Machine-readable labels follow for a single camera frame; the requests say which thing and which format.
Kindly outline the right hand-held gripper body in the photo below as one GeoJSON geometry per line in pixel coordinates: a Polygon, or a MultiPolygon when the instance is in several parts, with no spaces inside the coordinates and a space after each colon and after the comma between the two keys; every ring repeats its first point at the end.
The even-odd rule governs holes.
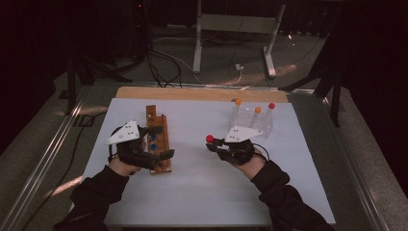
{"type": "Polygon", "coordinates": [[[255,153],[251,139],[262,134],[262,130],[255,128],[233,126],[221,141],[227,149],[219,150],[219,158],[233,165],[246,164],[255,153]]]}

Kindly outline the orange cap test tube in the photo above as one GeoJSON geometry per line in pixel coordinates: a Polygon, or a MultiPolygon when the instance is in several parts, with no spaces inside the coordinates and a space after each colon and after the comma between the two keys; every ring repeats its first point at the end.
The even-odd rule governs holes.
{"type": "Polygon", "coordinates": [[[242,101],[239,98],[236,98],[234,100],[234,106],[233,106],[232,114],[231,114],[231,117],[230,117],[230,125],[231,126],[233,126],[238,121],[241,104],[242,104],[242,101]]]}
{"type": "Polygon", "coordinates": [[[250,121],[250,124],[249,124],[250,128],[255,128],[256,123],[259,120],[259,116],[260,116],[261,112],[262,112],[262,108],[260,108],[260,107],[255,108],[253,117],[252,117],[252,119],[250,121]]]}

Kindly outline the grey metal desk frame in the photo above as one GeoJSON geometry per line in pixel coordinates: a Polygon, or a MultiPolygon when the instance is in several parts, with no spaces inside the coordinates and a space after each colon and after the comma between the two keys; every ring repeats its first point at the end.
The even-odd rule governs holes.
{"type": "Polygon", "coordinates": [[[276,16],[273,17],[209,14],[202,12],[202,0],[197,0],[196,35],[192,72],[200,72],[202,54],[201,32],[203,30],[237,33],[243,32],[270,34],[270,41],[268,45],[263,47],[263,56],[267,68],[268,78],[275,78],[277,76],[277,71],[274,67],[271,52],[277,38],[285,9],[286,5],[281,3],[276,16]]]}

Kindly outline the person's left hand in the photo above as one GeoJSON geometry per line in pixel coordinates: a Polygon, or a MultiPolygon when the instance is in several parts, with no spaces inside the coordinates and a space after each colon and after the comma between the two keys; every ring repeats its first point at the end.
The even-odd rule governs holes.
{"type": "Polygon", "coordinates": [[[140,171],[140,167],[127,165],[121,162],[117,156],[113,157],[113,159],[109,162],[108,167],[115,173],[124,177],[134,175],[140,171]]]}

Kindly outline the clear acrylic tube rack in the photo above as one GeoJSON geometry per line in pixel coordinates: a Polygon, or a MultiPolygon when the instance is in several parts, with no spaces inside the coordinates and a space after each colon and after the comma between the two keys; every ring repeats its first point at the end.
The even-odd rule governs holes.
{"type": "MultiPolygon", "coordinates": [[[[251,119],[253,117],[255,108],[241,108],[240,107],[238,121],[233,126],[241,126],[241,127],[250,128],[249,124],[250,124],[250,121],[251,121],[251,119]]],[[[272,112],[272,127],[267,128],[266,123],[265,123],[266,111],[267,110],[264,111],[262,109],[262,112],[261,112],[261,114],[259,116],[259,120],[258,120],[258,122],[256,123],[256,126],[255,126],[255,129],[263,131],[262,135],[257,136],[258,138],[268,138],[271,131],[273,130],[273,112],[272,112]]],[[[230,125],[231,114],[229,115],[228,132],[233,127],[233,126],[230,125]]]]}

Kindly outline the aluminium floor rail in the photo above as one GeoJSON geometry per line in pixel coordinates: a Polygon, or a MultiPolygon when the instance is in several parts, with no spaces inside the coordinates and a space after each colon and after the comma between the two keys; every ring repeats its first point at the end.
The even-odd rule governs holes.
{"type": "Polygon", "coordinates": [[[331,103],[324,97],[321,99],[320,106],[322,107],[325,119],[333,132],[333,136],[341,149],[341,158],[344,161],[347,173],[353,183],[354,189],[359,197],[365,214],[370,222],[372,231],[390,231],[385,223],[383,216],[379,213],[377,206],[374,203],[371,192],[363,177],[361,170],[356,163],[352,150],[344,136],[344,131],[341,127],[337,127],[331,117],[331,103]]]}
{"type": "Polygon", "coordinates": [[[17,231],[18,223],[22,220],[48,169],[51,167],[63,145],[64,140],[69,133],[73,122],[78,117],[83,102],[89,95],[90,90],[91,87],[82,87],[79,90],[78,95],[74,98],[73,105],[68,107],[68,111],[63,111],[62,122],[52,133],[52,139],[39,157],[36,165],[32,168],[30,175],[21,187],[13,205],[5,214],[4,218],[0,220],[0,231],[17,231]]]}

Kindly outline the white table mat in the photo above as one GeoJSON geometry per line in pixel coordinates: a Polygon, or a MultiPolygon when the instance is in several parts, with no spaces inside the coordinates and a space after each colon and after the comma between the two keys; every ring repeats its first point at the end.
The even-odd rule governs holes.
{"type": "MultiPolygon", "coordinates": [[[[107,138],[131,119],[145,122],[153,105],[166,115],[169,145],[175,154],[170,173],[133,175],[120,201],[109,208],[109,226],[268,226],[267,206],[256,187],[237,169],[222,162],[205,146],[205,138],[226,136],[233,104],[230,101],[190,101],[115,98],[111,101],[89,157],[85,176],[99,172],[109,155],[107,138]]],[[[299,126],[293,105],[276,104],[272,131],[256,139],[270,158],[291,177],[303,201],[327,222],[335,221],[326,192],[299,126]]]]}

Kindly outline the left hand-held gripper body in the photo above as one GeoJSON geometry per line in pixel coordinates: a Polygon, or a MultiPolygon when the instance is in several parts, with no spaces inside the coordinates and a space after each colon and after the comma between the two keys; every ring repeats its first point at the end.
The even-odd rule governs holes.
{"type": "Polygon", "coordinates": [[[116,145],[115,154],[119,160],[127,165],[153,170],[161,159],[152,153],[146,152],[142,146],[148,128],[140,127],[135,120],[130,120],[121,127],[117,127],[106,140],[109,146],[110,157],[113,158],[112,145],[116,145]]]}

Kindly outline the person's right hand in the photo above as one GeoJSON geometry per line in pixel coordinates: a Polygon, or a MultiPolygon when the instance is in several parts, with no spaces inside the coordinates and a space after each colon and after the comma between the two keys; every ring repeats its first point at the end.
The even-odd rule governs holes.
{"type": "Polygon", "coordinates": [[[243,165],[236,165],[235,168],[240,170],[245,177],[251,180],[265,164],[266,159],[262,155],[262,152],[256,149],[251,159],[247,163],[243,165]]]}

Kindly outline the wooden tube rack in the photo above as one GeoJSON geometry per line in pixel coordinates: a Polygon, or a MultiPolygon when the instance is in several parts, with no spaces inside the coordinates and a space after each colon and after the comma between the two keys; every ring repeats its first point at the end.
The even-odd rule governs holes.
{"type": "MultiPolygon", "coordinates": [[[[159,155],[161,152],[169,150],[169,144],[168,144],[168,136],[167,136],[167,125],[166,125],[166,116],[165,115],[158,115],[156,113],[156,106],[155,105],[149,105],[146,107],[146,125],[147,127],[151,126],[162,126],[164,128],[164,131],[162,134],[157,134],[157,139],[155,141],[152,141],[150,139],[151,135],[147,136],[147,150],[150,153],[159,155]],[[150,145],[156,143],[158,146],[157,150],[151,150],[150,145]]],[[[162,173],[168,173],[171,172],[171,161],[170,160],[163,160],[160,161],[160,163],[156,166],[154,170],[151,170],[151,174],[162,174],[162,173]]]]}

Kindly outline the red cap test tube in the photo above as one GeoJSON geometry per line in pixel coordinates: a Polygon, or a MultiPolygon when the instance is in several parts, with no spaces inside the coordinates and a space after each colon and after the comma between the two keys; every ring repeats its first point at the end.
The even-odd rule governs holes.
{"type": "MultiPolygon", "coordinates": [[[[207,144],[207,143],[212,144],[213,139],[216,139],[216,138],[215,138],[213,135],[208,135],[208,136],[206,137],[206,144],[207,144]]],[[[224,145],[217,145],[217,147],[218,147],[218,148],[221,148],[221,149],[225,149],[225,148],[227,147],[227,145],[226,145],[226,144],[224,144],[224,145]]]]}
{"type": "Polygon", "coordinates": [[[273,112],[274,108],[275,108],[275,104],[270,102],[268,104],[268,109],[267,109],[266,114],[265,114],[265,123],[266,123],[267,128],[272,127],[272,112],[273,112]]]}

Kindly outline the black metal stand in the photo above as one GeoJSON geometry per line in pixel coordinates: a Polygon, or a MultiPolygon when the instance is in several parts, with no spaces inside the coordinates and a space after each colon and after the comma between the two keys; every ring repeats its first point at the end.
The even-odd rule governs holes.
{"type": "Polygon", "coordinates": [[[118,82],[129,83],[130,79],[120,76],[113,70],[97,62],[84,52],[76,49],[68,49],[66,52],[66,81],[67,89],[60,94],[61,99],[67,100],[66,114],[70,115],[74,111],[74,107],[79,100],[77,96],[77,80],[80,80],[83,85],[91,86],[95,77],[91,70],[96,69],[118,82]]]}
{"type": "Polygon", "coordinates": [[[340,109],[343,67],[344,49],[342,48],[342,42],[332,32],[327,37],[307,76],[288,86],[281,87],[280,90],[293,91],[319,79],[319,83],[314,89],[314,95],[317,98],[323,98],[327,96],[329,91],[332,91],[330,117],[334,125],[339,127],[338,113],[340,109]]]}

